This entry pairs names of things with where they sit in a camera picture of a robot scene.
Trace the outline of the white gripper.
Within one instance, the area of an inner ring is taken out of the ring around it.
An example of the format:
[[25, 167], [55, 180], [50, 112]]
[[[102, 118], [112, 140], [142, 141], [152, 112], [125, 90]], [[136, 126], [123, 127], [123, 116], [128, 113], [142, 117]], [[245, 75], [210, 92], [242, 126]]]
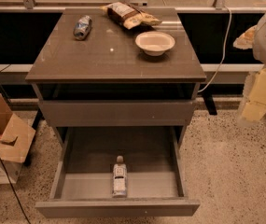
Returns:
[[[237, 49], [253, 47], [256, 25], [248, 28], [233, 42]], [[258, 122], [266, 114], [266, 66], [258, 72], [251, 72], [245, 79], [240, 118], [248, 122]]]

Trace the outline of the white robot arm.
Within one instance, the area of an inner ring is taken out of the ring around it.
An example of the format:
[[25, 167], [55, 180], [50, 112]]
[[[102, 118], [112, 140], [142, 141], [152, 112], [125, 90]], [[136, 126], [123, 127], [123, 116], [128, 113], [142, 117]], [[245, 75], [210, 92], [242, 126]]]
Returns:
[[266, 13], [257, 25], [236, 38], [233, 46], [237, 49], [252, 49], [254, 59], [264, 64], [261, 70], [246, 77], [243, 100], [239, 106], [238, 120], [241, 123], [257, 123], [266, 114]]

